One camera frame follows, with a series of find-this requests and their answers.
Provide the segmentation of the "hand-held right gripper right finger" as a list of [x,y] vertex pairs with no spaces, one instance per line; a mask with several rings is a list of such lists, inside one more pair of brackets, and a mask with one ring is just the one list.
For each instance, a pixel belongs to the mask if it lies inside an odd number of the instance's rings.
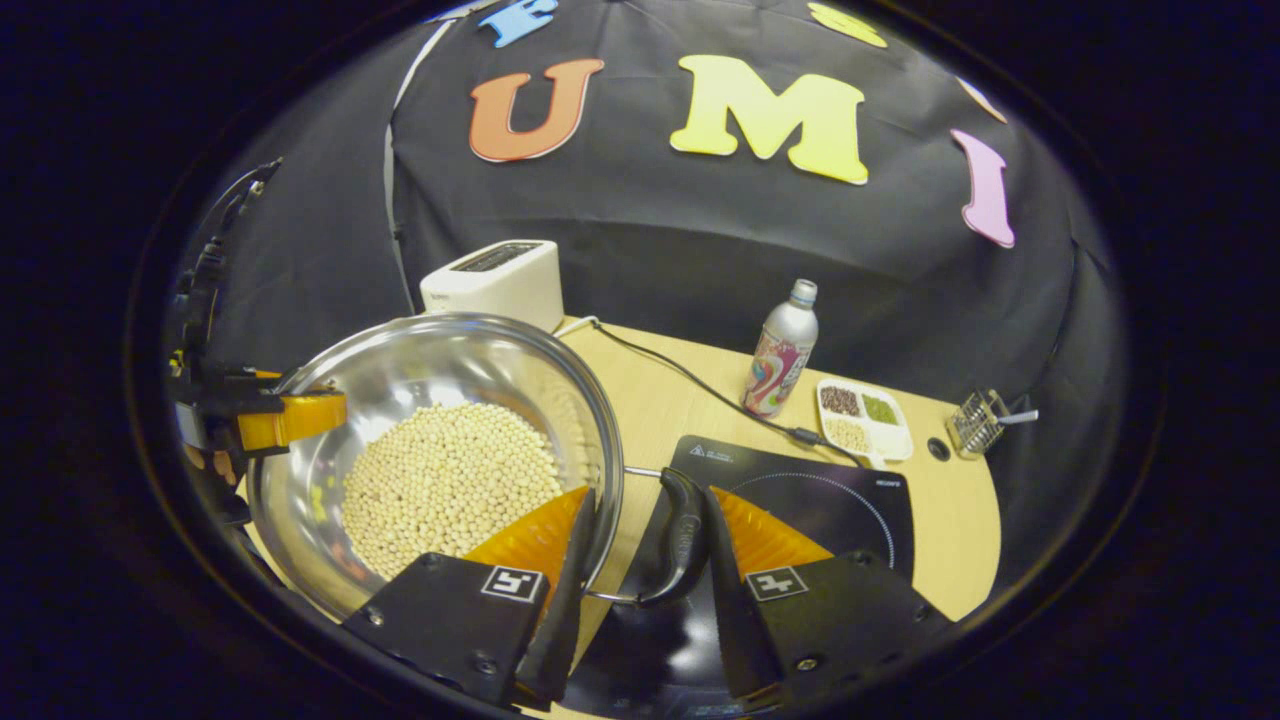
[[707,491],[721,662],[742,703],[818,703],[909,667],[951,621],[879,555],[832,553],[764,509]]

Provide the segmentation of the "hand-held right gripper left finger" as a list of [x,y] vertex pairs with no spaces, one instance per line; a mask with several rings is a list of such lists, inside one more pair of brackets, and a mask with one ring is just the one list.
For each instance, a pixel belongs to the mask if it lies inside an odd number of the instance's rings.
[[462,559],[425,553],[343,626],[474,700],[548,708],[564,696],[577,644],[595,502],[580,487]]

